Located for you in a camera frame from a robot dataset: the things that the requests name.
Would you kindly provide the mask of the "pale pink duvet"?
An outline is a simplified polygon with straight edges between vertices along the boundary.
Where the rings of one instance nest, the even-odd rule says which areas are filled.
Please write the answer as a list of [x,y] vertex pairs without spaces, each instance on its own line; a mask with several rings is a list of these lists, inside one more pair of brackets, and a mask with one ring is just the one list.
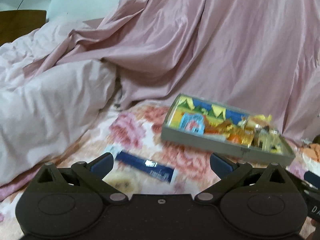
[[1,185],[63,154],[114,93],[116,68],[107,62],[44,65],[71,31],[90,29],[59,18],[1,46]]

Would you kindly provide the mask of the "dark blue snack stick packet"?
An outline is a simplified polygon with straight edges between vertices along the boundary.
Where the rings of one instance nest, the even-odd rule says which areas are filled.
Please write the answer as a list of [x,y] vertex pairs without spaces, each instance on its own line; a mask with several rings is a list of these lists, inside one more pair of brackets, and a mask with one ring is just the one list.
[[114,157],[114,160],[125,165],[129,165],[132,168],[148,174],[149,176],[162,182],[172,183],[177,176],[177,171],[173,167],[165,166],[157,161],[145,159],[131,154],[123,150],[118,145],[108,145],[105,147],[104,151],[111,153]]

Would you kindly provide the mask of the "brown wooden headboard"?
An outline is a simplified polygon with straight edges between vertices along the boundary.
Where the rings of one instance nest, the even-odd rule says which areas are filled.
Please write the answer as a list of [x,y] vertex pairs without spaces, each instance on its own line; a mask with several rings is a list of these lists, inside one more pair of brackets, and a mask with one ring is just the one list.
[[42,27],[46,23],[45,10],[8,10],[0,13],[0,45]]

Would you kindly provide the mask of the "orange snack packet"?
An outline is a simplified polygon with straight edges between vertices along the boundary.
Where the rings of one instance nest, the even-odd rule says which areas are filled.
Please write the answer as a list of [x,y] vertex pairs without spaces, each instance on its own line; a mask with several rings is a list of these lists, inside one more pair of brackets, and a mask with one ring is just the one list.
[[239,126],[236,126],[232,123],[231,120],[227,119],[222,123],[210,122],[207,119],[204,121],[204,134],[205,135],[214,135],[214,134],[229,134],[236,132],[240,129]]

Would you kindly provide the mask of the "pink satin curtain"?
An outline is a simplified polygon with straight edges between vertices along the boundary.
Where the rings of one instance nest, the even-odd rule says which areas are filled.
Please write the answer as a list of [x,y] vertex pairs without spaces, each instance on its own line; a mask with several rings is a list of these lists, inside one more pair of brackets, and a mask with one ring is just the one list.
[[118,66],[121,108],[185,93],[319,134],[319,0],[120,0],[24,71],[88,59]]

